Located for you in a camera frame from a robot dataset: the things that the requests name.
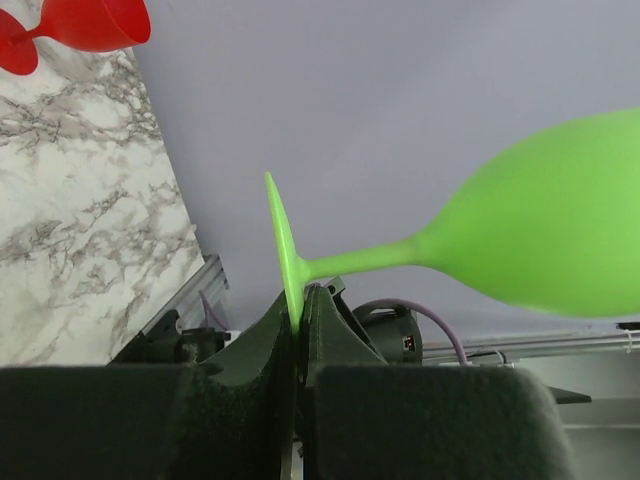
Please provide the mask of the green wine glass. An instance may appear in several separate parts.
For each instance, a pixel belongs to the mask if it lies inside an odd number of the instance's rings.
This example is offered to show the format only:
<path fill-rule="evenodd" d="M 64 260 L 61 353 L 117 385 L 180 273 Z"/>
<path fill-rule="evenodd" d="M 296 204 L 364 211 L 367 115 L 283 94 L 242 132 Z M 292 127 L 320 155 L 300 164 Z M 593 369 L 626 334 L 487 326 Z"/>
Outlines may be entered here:
<path fill-rule="evenodd" d="M 415 234 L 306 260 L 265 180 L 291 325 L 304 290 L 330 276 L 404 265 L 439 271 L 499 302 L 575 317 L 639 310 L 639 112 L 573 119 L 503 150 Z"/>

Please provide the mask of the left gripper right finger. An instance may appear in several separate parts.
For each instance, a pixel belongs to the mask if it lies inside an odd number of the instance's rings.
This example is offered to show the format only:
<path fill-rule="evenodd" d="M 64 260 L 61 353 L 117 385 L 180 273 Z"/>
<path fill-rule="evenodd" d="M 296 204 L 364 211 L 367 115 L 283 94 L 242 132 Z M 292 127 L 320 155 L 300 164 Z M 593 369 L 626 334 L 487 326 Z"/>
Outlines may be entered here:
<path fill-rule="evenodd" d="M 307 291 L 303 472 L 308 479 L 571 479 L 556 402 L 507 367 L 388 365 L 329 291 Z"/>

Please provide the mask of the red wine glass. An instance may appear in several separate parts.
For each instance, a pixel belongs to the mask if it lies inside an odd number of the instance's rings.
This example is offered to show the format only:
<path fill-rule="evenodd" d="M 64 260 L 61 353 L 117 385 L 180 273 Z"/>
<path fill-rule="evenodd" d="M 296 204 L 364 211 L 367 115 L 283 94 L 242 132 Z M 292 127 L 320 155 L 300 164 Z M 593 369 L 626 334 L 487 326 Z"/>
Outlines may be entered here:
<path fill-rule="evenodd" d="M 39 37 L 83 52 L 104 53 L 144 44 L 151 34 L 143 0 L 45 1 L 32 29 L 2 10 L 1 68 L 15 75 L 32 74 L 39 63 L 35 44 Z"/>

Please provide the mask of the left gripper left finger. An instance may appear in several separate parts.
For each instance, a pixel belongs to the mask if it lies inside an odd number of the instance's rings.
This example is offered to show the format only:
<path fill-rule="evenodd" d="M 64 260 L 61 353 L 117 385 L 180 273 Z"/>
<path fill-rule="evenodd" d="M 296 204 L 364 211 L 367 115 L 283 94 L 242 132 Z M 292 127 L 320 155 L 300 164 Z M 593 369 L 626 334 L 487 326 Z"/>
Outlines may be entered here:
<path fill-rule="evenodd" d="M 5 368 L 5 479 L 283 479 L 294 356 L 283 298 L 194 364 Z"/>

